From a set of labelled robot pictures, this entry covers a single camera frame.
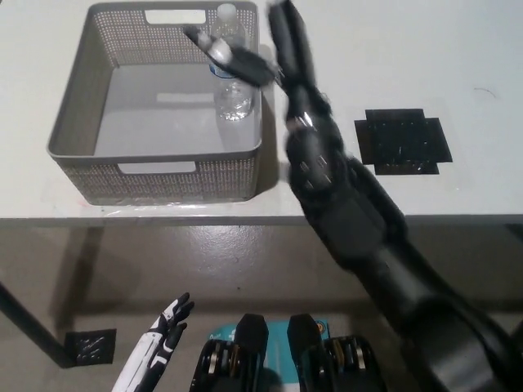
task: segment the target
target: black robotic arm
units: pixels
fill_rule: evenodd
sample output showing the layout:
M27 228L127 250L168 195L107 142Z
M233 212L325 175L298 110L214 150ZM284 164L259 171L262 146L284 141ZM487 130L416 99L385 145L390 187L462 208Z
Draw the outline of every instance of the black robotic arm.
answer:
M357 276L401 337L405 362L422 389L523 390L523 358L510 336L439 277L409 242L405 219L382 186L346 155L329 103L316 88L295 6L290 0L271 6L269 22L279 72L241 48L231 48L227 64L210 58L252 85L276 79L287 94L289 184L333 259ZM194 32L187 35L198 44Z

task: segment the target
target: gray basket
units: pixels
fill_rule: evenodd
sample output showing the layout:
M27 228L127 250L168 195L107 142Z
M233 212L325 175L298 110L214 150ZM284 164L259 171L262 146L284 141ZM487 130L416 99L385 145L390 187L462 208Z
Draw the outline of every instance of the gray basket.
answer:
M257 51L256 5L232 3ZM121 2L89 9L48 145L89 203L236 201L254 195L261 95L246 119L217 119L208 59L182 32L182 22L198 17L210 33L219 5ZM171 14L176 22L165 20Z

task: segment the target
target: teal box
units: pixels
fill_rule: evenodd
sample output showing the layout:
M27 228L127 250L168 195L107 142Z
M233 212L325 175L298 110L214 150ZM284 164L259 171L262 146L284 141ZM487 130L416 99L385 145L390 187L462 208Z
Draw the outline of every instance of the teal box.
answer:
M316 319L322 339L329 339L329 325L326 320ZM269 340L263 367L273 373L268 378L271 383L283 384L284 391L299 390L296 368L294 367L291 350L288 346L288 321L272 321L267 323ZM227 324L218 328L209 339L232 341L235 338L236 324Z

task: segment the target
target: plastic bottle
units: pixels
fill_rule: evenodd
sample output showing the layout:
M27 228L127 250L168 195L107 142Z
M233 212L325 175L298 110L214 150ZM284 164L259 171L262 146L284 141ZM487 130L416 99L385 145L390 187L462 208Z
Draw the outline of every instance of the plastic bottle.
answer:
M233 4L218 7L218 18L211 27L211 35L222 38L230 46L248 46L249 37ZM247 117L253 109L253 88L214 64L210 65L210 69L215 75L214 105L217 114L225 120Z

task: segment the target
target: black pad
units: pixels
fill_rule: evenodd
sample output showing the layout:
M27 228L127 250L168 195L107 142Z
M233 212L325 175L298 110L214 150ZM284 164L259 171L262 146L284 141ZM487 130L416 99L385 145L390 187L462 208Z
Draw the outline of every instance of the black pad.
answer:
M361 160L377 175L440 174L437 163L452 162L438 118L423 109L365 110L355 121Z
M115 329L65 334L65 350L76 366L112 363L115 345Z

